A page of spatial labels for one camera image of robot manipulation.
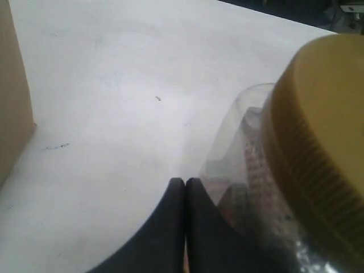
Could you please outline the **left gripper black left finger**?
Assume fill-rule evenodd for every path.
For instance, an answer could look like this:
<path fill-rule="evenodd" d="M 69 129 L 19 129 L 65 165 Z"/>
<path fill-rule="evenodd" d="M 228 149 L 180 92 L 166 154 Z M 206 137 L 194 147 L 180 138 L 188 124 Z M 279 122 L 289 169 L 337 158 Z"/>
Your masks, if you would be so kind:
<path fill-rule="evenodd" d="M 172 178 L 143 226 L 90 272 L 183 272 L 185 184 Z"/>

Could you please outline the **left gripper silver right finger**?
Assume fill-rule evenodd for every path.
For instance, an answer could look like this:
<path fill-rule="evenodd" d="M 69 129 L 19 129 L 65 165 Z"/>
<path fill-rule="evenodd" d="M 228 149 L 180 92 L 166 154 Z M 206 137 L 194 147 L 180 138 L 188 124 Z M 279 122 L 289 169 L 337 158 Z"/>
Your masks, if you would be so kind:
<path fill-rule="evenodd" d="M 198 178 L 185 184 L 189 272 L 287 272 L 223 218 Z"/>

